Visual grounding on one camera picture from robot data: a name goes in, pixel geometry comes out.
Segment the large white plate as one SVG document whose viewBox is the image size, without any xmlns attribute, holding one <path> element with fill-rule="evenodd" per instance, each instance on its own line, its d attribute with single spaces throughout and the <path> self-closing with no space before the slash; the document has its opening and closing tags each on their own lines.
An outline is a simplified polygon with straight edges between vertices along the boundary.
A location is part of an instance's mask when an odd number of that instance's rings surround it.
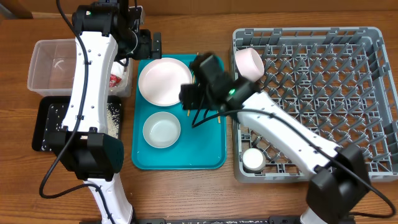
<svg viewBox="0 0 398 224">
<path fill-rule="evenodd" d="M 151 61 L 139 74 L 138 88 L 149 103 L 156 106 L 173 106 L 180 102 L 181 85 L 191 84 L 189 68 L 175 58 Z"/>
</svg>

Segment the white napkin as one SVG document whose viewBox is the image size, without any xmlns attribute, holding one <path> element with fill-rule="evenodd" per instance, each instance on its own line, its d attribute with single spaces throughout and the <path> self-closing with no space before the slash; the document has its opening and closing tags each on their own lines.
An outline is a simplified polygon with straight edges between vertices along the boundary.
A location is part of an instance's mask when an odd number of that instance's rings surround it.
<svg viewBox="0 0 398 224">
<path fill-rule="evenodd" d="M 111 69 L 111 74 L 122 79 L 124 76 L 125 68 L 128 66 L 128 59 L 122 59 L 117 62 L 113 62 L 113 66 Z"/>
</svg>

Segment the red snack wrapper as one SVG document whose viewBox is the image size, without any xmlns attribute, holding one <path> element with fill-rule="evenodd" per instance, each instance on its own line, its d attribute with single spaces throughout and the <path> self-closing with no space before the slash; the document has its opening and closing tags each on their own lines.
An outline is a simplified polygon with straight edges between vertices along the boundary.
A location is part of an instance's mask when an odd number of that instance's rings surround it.
<svg viewBox="0 0 398 224">
<path fill-rule="evenodd" d="M 110 79 L 109 79 L 109 87 L 113 88 L 113 87 L 117 87 L 122 81 L 122 78 L 120 78 L 117 75 L 113 75 L 111 74 Z"/>
</svg>

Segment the grey bowl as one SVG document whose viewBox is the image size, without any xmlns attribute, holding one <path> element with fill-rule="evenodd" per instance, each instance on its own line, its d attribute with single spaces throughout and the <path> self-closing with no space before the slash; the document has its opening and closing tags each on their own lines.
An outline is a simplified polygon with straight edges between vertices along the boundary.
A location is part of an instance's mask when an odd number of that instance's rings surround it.
<svg viewBox="0 0 398 224">
<path fill-rule="evenodd" d="M 150 146 L 163 149 L 172 146 L 178 140 L 181 125 L 172 113 L 161 111 L 146 119 L 142 133 Z"/>
</svg>

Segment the white cup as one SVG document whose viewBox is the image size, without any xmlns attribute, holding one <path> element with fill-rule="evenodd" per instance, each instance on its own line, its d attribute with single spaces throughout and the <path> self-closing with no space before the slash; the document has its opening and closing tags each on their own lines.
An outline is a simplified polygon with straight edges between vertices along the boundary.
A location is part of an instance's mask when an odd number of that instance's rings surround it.
<svg viewBox="0 0 398 224">
<path fill-rule="evenodd" d="M 249 148 L 243 153 L 242 163 L 246 170 L 250 172 L 259 172 L 265 168 L 266 158 L 259 149 Z"/>
</svg>

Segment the cooked white rice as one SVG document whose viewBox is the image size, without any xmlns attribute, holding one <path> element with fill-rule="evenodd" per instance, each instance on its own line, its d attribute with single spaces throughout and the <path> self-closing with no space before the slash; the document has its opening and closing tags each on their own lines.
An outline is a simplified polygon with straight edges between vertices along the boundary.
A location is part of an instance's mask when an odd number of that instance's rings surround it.
<svg viewBox="0 0 398 224">
<path fill-rule="evenodd" d="M 49 132 L 57 132 L 62 129 L 62 121 L 67 112 L 68 103 L 53 103 L 49 106 L 44 121 L 41 121 L 40 130 L 43 131 L 35 137 L 37 144 L 35 149 L 38 151 L 51 151 L 45 136 Z M 108 135 L 120 139 L 120 121 L 121 121 L 121 104 L 108 103 L 107 104 L 107 127 Z"/>
</svg>

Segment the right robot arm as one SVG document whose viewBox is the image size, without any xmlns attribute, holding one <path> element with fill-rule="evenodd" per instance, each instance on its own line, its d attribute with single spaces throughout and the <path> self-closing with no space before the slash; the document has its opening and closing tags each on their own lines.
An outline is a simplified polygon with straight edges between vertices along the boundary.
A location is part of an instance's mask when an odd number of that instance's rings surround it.
<svg viewBox="0 0 398 224">
<path fill-rule="evenodd" d="M 210 109 L 231 116 L 284 153 L 308 178 L 308 209 L 301 223 L 349 221 L 352 209 L 368 193 L 364 158 L 356 145 L 341 147 L 299 123 L 256 85 L 264 64 L 253 50 L 236 57 L 239 77 L 232 79 L 215 54 L 195 57 L 189 64 L 197 82 L 181 86 L 185 110 Z"/>
</svg>

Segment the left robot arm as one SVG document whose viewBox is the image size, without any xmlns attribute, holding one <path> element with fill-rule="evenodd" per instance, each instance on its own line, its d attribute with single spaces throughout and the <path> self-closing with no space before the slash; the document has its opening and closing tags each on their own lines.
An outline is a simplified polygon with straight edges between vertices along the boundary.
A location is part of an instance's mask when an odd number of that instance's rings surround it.
<svg viewBox="0 0 398 224">
<path fill-rule="evenodd" d="M 90 189 L 102 223 L 137 221 L 120 177 L 124 146 L 108 133 L 107 103 L 114 63 L 162 56 L 161 34 L 143 22 L 143 7 L 124 0 L 81 5 L 66 19 L 76 47 L 72 94 L 61 129 L 47 137 L 55 162 Z"/>
</svg>

